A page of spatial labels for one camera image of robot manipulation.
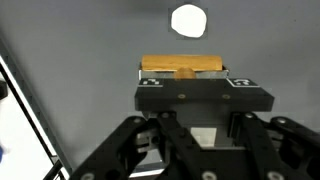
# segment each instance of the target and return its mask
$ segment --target yellow block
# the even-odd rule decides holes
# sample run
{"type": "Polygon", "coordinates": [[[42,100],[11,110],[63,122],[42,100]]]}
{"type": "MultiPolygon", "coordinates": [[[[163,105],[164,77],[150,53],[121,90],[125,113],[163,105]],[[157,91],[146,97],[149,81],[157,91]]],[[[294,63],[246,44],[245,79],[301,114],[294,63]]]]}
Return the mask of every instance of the yellow block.
{"type": "Polygon", "coordinates": [[[214,55],[144,55],[141,66],[144,71],[217,71],[222,70],[222,59],[214,55]]]}

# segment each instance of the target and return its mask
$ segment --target gray background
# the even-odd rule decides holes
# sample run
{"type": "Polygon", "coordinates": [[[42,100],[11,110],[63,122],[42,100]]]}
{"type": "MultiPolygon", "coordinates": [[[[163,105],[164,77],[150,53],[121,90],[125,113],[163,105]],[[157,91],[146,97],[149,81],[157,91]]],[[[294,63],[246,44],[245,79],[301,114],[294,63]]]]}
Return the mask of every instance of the gray background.
{"type": "Polygon", "coordinates": [[[72,167],[134,111],[143,54],[217,54],[319,131],[320,1],[203,0],[208,33],[168,31],[172,0],[0,0],[0,32],[72,167]]]}

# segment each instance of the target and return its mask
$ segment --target black mechanical arm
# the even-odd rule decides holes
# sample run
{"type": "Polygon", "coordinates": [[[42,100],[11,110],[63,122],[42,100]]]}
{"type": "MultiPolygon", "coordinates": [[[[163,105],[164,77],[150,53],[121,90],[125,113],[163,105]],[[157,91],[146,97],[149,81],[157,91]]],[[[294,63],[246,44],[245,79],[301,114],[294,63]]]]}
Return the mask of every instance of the black mechanical arm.
{"type": "Polygon", "coordinates": [[[319,134],[286,117],[262,121],[253,111],[270,111],[274,98],[251,80],[145,81],[154,82],[142,79],[135,96],[145,117],[127,118],[71,180],[129,179],[152,149],[164,171],[130,179],[320,179],[319,134]],[[201,147],[195,126],[218,127],[215,145],[201,147]]]}

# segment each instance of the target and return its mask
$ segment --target gray table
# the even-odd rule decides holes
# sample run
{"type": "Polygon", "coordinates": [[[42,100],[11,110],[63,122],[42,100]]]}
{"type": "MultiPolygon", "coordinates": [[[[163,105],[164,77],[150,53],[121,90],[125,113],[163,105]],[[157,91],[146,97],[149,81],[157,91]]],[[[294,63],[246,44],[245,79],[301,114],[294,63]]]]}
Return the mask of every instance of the gray table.
{"type": "Polygon", "coordinates": [[[281,114],[319,131],[320,1],[200,3],[208,34],[182,40],[168,31],[176,1],[0,1],[1,38],[15,59],[7,62],[24,75],[65,165],[76,168],[139,114],[133,95],[143,54],[221,55],[231,77],[251,78],[276,97],[262,118],[281,114]]]}

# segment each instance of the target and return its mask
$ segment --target gray surface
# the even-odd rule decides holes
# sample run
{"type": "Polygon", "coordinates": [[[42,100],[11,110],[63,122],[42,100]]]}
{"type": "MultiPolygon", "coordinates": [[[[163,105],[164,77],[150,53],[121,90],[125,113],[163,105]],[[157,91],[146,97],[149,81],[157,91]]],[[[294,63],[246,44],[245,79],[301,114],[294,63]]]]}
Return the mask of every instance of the gray surface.
{"type": "Polygon", "coordinates": [[[231,77],[277,99],[274,115],[318,130],[320,1],[201,1],[208,36],[168,32],[171,0],[1,0],[0,31],[73,167],[134,112],[143,54],[218,54],[231,77]]]}

